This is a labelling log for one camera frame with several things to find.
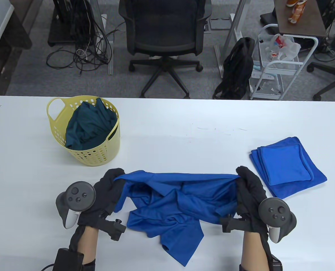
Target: orange bottle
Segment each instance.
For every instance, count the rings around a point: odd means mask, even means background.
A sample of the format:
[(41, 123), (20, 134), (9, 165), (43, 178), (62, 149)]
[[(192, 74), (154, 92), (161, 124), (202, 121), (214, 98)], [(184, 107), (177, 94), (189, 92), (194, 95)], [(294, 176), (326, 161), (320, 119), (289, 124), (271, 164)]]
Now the orange bottle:
[(288, 0), (286, 2), (286, 6), (291, 7), (291, 6), (295, 6), (295, 4), (298, 2), (299, 0)]
[(288, 18), (288, 21), (295, 25), (297, 22), (299, 22), (300, 18), (303, 15), (305, 5), (307, 3), (307, 0), (299, 0), (298, 3), (295, 4), (293, 10), (292, 10), (292, 15)]

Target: plastic bag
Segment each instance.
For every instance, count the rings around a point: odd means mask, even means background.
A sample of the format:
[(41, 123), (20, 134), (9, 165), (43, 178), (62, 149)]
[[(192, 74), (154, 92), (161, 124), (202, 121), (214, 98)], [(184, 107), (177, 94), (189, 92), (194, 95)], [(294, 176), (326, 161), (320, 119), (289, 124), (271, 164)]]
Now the plastic bag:
[(268, 59), (270, 61), (292, 61), (300, 51), (300, 44), (292, 42), (289, 37), (276, 34), (265, 50), (268, 51)]

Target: hand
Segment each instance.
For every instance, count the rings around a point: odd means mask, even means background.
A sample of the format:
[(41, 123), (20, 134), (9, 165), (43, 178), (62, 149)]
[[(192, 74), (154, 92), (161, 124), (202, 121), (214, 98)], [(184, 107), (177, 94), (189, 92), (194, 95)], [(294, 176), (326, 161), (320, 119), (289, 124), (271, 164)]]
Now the hand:
[(114, 182), (114, 179), (123, 174), (125, 172), (121, 168), (109, 169), (100, 181), (95, 183), (95, 202), (89, 209), (80, 214), (78, 225), (97, 228), (98, 219), (105, 219), (113, 212), (110, 204), (118, 202), (125, 185), (125, 180), (118, 179)]
[(236, 179), (237, 189), (237, 214), (250, 221), (251, 231), (267, 235), (267, 225), (260, 219), (259, 204), (266, 199), (265, 190), (258, 176), (247, 167), (240, 166), (236, 169), (240, 178)]

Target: yellow plastic basket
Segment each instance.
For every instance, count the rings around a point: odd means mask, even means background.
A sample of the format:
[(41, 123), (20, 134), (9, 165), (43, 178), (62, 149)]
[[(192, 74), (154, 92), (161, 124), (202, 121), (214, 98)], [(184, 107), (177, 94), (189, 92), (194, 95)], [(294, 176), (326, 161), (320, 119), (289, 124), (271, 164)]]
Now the yellow plastic basket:
[[(65, 147), (66, 143), (66, 128), (67, 125), (72, 117), (73, 112), (76, 108), (78, 108), (82, 102), (88, 102), (92, 105), (95, 105), (96, 96), (76, 96), (72, 98), (54, 98), (52, 99), (49, 104), (47, 105), (47, 116), (49, 117), (51, 132), (57, 142), (65, 148), (73, 157), (79, 160), (81, 163), (90, 166), (97, 166), (97, 165), (104, 165), (110, 162), (114, 157), (117, 155), (119, 148), (120, 148), (120, 118), (119, 113), (117, 112), (116, 107), (106, 101), (105, 99), (101, 98), (103, 103), (106, 105), (106, 108), (114, 111), (117, 116), (117, 122), (109, 133), (106, 140), (100, 145), (90, 150), (84, 151), (75, 151), (70, 150), (69, 148)], [(65, 104), (65, 107), (62, 109), (58, 117), (54, 120), (49, 114), (49, 106), (53, 101), (56, 99), (61, 99)]]

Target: forearm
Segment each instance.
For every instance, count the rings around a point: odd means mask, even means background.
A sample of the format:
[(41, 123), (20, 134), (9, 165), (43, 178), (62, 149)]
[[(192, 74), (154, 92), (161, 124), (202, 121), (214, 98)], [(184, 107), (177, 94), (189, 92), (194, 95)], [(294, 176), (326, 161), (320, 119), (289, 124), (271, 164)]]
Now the forearm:
[(259, 233), (244, 232), (241, 266), (249, 271), (269, 271), (268, 259)]
[(84, 254), (82, 264), (91, 263), (96, 258), (99, 230), (86, 226), (78, 242), (77, 251)]

